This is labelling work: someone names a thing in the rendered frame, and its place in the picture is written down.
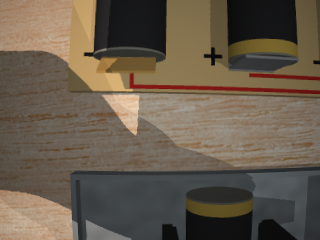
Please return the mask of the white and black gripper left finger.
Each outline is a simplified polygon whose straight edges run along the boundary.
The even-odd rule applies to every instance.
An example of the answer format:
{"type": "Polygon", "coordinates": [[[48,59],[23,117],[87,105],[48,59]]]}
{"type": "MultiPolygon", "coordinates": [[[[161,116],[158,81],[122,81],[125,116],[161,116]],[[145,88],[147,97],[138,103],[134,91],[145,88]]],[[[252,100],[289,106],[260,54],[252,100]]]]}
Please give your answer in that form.
{"type": "Polygon", "coordinates": [[[162,224],[162,240],[179,240],[176,226],[162,224]]]}

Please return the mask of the tan battery holder board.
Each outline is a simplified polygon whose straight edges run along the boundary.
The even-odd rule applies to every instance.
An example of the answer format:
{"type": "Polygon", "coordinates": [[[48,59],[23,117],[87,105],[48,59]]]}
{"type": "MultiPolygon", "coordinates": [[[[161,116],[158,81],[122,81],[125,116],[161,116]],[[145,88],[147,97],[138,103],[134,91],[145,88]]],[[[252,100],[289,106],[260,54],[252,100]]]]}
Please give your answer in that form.
{"type": "Polygon", "coordinates": [[[245,55],[231,65],[227,0],[167,0],[166,59],[156,63],[95,59],[96,0],[73,0],[68,91],[320,98],[320,0],[295,6],[298,58],[245,55]]]}

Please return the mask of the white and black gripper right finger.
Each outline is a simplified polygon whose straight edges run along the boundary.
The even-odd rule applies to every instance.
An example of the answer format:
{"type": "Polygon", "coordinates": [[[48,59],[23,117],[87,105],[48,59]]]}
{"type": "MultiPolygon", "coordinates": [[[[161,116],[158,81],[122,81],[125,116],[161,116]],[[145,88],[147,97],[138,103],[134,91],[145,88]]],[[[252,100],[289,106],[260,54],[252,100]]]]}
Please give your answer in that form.
{"type": "Polygon", "coordinates": [[[258,226],[258,240],[297,240],[273,219],[262,220],[258,226]]]}

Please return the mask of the black battery with gold end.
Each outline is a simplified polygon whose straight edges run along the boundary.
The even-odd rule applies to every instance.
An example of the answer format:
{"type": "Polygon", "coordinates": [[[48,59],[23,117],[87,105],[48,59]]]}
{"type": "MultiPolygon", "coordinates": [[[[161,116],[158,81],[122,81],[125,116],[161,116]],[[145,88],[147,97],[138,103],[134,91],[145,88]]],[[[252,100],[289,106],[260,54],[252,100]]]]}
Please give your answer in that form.
{"type": "Polygon", "coordinates": [[[295,0],[227,0],[228,63],[245,55],[298,58],[295,0]]]}
{"type": "Polygon", "coordinates": [[[167,0],[96,0],[93,57],[166,59],[167,0]]]}
{"type": "Polygon", "coordinates": [[[251,240],[253,193],[202,187],[186,193],[186,240],[251,240]]]}

